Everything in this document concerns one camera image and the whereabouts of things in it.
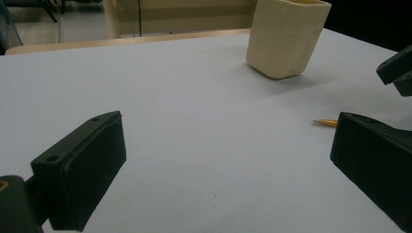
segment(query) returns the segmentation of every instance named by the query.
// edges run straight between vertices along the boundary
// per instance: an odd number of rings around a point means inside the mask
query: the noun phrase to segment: white tabletop
[[[91,117],[123,115],[127,161],[85,232],[392,233],[329,159],[340,112],[410,129],[376,68],[395,53],[324,30],[306,71],[270,80],[249,35],[0,57],[0,175]],[[45,232],[52,232],[45,224]]]

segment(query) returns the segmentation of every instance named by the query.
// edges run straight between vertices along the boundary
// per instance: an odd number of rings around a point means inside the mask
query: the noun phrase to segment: beige cup
[[[272,79],[302,73],[330,7],[319,0],[257,0],[246,60]]]

